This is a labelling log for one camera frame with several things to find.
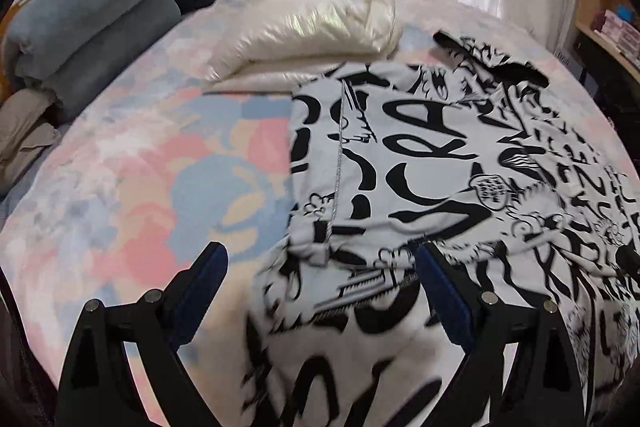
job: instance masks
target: crumpled white garment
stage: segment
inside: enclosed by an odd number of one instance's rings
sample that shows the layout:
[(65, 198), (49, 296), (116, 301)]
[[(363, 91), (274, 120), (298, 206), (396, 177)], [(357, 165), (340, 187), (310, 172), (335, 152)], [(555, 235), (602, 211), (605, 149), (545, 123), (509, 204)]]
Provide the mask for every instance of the crumpled white garment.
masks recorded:
[(388, 57), (401, 33), (394, 0), (249, 0), (213, 49), (207, 90), (290, 92), (327, 66)]

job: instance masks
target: speech bubble print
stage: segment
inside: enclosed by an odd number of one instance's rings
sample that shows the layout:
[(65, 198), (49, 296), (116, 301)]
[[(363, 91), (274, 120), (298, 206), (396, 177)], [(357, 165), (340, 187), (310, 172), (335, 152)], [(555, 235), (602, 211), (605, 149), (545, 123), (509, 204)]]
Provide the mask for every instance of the speech bubble print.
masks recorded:
[(480, 203), (490, 210), (502, 210), (509, 202), (509, 188), (498, 174), (478, 174), (469, 180), (469, 187), (476, 191)]

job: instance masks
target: mattress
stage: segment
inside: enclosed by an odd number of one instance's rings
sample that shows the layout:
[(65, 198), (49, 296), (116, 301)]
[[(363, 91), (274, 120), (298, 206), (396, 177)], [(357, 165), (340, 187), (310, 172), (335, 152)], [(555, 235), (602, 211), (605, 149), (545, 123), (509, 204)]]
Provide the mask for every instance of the mattress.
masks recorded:
[[(0, 265), (31, 347), (54, 382), (85, 301), (136, 301), (163, 288), (209, 241), (230, 269), (180, 357), (222, 425), (238, 425), (248, 283), (260, 255), (284, 236), (290, 100), (202, 95), (205, 64), (245, 0), (218, 0), (184, 20), (122, 73), (44, 162), (0, 233)], [(443, 28), (527, 57), (560, 87), (565, 118), (640, 194), (626, 152), (584, 88), (516, 26), (439, 0), (396, 0), (406, 22), (397, 53), (439, 64)], [(134, 346), (132, 372), (150, 418), (165, 424)]]

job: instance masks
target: bed sheet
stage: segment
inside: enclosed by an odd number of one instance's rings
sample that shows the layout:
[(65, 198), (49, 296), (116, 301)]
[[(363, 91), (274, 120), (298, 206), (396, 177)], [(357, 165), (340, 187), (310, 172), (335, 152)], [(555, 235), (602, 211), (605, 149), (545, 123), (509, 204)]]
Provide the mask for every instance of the bed sheet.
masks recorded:
[[(406, 25), (395, 60), (446, 60), (431, 38), (441, 28), (526, 56), (565, 94), (565, 116), (640, 194), (607, 120), (528, 34), (458, 4), (396, 3)], [(197, 12), (121, 74), (73, 124), (0, 233), (0, 265), (54, 382), (86, 300), (135, 301), (220, 241), (228, 275), (179, 354), (222, 425), (238, 424), (246, 289), (260, 254), (283, 237), (292, 205), (288, 97), (201, 94), (210, 51), (243, 4), (218, 0)], [(150, 418), (165, 424), (135, 348), (127, 353)]]

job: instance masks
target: blue gripper pad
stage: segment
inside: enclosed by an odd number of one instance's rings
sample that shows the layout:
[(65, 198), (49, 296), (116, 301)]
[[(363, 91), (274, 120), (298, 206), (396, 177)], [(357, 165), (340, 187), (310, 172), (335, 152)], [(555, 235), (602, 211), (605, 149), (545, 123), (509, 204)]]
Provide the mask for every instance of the blue gripper pad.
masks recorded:
[(210, 243), (191, 267), (197, 267), (196, 277), (185, 289), (172, 314), (168, 341), (174, 351), (193, 340), (213, 297), (222, 285), (228, 266), (226, 248), (219, 243)]
[(420, 284), (436, 310), (449, 340), (462, 346), (465, 353), (473, 349), (475, 337), (469, 307), (425, 245), (414, 252), (415, 270)]

